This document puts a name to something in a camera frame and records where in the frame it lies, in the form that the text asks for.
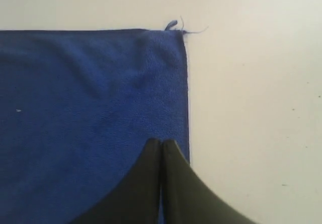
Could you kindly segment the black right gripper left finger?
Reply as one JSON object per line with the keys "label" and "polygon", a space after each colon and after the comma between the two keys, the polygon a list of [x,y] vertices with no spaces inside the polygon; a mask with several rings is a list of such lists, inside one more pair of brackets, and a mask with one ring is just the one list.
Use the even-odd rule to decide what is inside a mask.
{"label": "black right gripper left finger", "polygon": [[71,223],[158,223],[161,142],[150,138],[117,186]]}

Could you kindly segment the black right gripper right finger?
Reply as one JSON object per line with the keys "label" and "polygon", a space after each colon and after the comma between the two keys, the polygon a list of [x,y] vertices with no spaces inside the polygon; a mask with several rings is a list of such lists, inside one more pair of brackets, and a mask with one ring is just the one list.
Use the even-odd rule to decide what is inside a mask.
{"label": "black right gripper right finger", "polygon": [[163,142],[163,212],[166,223],[254,223],[229,206],[197,176],[177,142]]}

